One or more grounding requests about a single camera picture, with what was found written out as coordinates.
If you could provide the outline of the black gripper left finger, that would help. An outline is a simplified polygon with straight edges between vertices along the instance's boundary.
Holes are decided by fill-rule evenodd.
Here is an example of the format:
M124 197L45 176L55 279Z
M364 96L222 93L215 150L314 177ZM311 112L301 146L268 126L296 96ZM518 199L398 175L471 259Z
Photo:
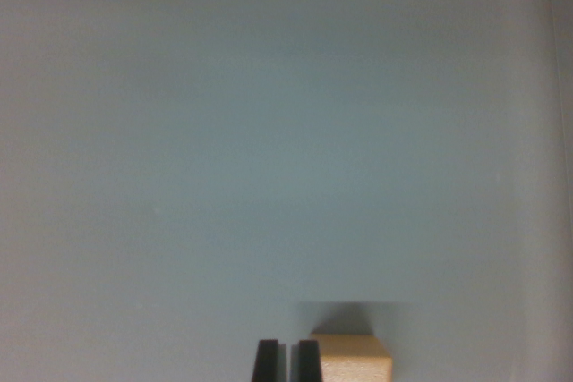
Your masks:
M278 339L260 340L252 369L252 382L285 382L286 380L286 346Z

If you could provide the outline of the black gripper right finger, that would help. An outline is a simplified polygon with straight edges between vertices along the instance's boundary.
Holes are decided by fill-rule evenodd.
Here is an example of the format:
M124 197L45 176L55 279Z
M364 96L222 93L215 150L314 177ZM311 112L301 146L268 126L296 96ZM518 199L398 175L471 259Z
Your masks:
M291 382L322 382L321 356L316 340L300 340L291 347Z

